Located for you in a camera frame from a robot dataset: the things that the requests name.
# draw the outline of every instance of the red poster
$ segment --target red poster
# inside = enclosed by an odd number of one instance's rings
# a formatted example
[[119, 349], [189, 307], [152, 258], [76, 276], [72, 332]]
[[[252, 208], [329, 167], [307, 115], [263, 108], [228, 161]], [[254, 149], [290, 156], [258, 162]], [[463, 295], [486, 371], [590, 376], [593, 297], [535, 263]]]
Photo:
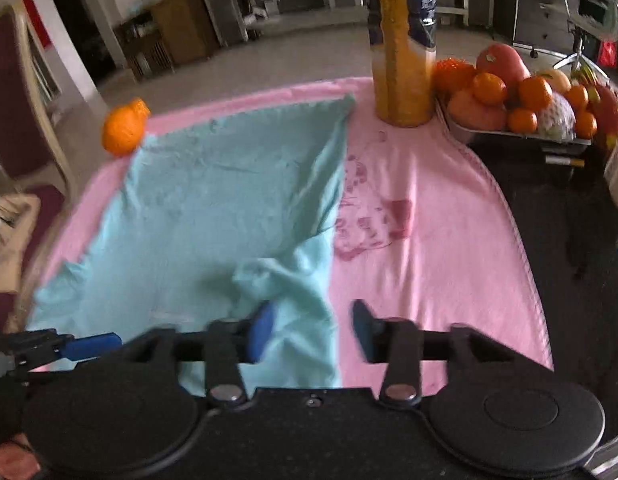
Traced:
[[25, 4], [26, 13], [29, 15], [31, 25], [33, 25], [33, 28], [38, 35], [38, 40], [40, 40], [42, 47], [49, 48], [51, 46], [51, 38], [49, 38], [49, 34], [44, 28], [42, 18], [40, 18], [38, 9], [36, 9], [36, 4], [33, 0], [22, 0], [22, 2]]

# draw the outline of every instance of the tangerine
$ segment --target tangerine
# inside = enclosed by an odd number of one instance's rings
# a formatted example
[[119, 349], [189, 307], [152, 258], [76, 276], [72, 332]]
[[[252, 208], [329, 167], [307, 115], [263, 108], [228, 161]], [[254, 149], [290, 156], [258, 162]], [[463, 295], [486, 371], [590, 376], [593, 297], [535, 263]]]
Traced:
[[506, 117], [506, 125], [515, 134], [532, 134], [538, 129], [538, 117], [531, 110], [516, 108]]
[[576, 113], [576, 135], [579, 139], [593, 139], [598, 130], [596, 117], [586, 110]]
[[476, 75], [476, 68], [464, 60], [455, 57], [436, 62], [433, 83], [436, 91], [450, 96], [467, 88]]
[[588, 92], [584, 85], [573, 85], [564, 97], [567, 98], [574, 112], [585, 110], [588, 105]]
[[115, 108], [102, 127], [102, 146], [115, 156], [129, 155], [142, 142], [150, 111], [141, 99]]
[[483, 105], [496, 106], [506, 100], [506, 85], [497, 75], [482, 72], [471, 83], [473, 96]]
[[545, 78], [535, 75], [520, 82], [518, 95], [524, 108], [541, 112], [551, 104], [553, 90]]

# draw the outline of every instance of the metal tray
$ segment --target metal tray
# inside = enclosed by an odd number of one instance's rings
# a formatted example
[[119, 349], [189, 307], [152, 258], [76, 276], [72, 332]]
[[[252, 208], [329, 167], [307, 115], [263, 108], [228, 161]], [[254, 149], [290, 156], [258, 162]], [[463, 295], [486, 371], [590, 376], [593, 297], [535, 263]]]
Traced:
[[455, 139], [469, 147], [483, 144], [498, 144], [504, 148], [514, 150], [534, 150], [540, 149], [544, 153], [555, 153], [557, 155], [580, 155], [586, 150], [587, 146], [591, 145], [589, 139], [574, 138], [573, 140], [558, 141], [548, 139], [539, 135], [523, 135], [513, 132], [497, 132], [489, 130], [471, 130], [460, 126], [456, 123], [446, 111], [446, 107], [442, 106], [440, 101], [436, 100], [438, 112], [442, 114], [449, 127], [449, 132]]

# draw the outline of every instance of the metal bolt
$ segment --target metal bolt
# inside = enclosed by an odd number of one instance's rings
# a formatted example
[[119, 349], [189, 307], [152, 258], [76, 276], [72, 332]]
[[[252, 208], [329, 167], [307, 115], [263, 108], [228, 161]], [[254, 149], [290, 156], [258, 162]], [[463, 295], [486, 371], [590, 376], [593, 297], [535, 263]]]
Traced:
[[319, 408], [322, 405], [322, 399], [320, 399], [317, 395], [312, 395], [309, 399], [307, 399], [305, 405], [307, 408]]
[[223, 402], [235, 402], [242, 396], [242, 388], [235, 384], [218, 384], [211, 388], [211, 396]]
[[409, 401], [416, 398], [418, 391], [410, 384], [392, 384], [384, 393], [393, 400]]

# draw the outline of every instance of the blue clamp handle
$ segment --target blue clamp handle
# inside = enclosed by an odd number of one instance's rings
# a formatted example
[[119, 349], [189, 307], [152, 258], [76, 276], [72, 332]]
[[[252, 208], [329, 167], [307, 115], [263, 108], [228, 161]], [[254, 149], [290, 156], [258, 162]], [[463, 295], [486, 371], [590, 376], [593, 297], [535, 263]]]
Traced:
[[60, 349], [60, 357], [69, 361], [83, 361], [93, 357], [100, 357], [106, 352], [110, 352], [122, 346], [122, 340], [118, 334], [112, 332], [108, 334], [83, 337], [68, 342], [64, 348]]
[[247, 358], [251, 363], [257, 363], [262, 359], [266, 343], [271, 339], [276, 311], [271, 301], [262, 303], [251, 321], [251, 327], [247, 333]]

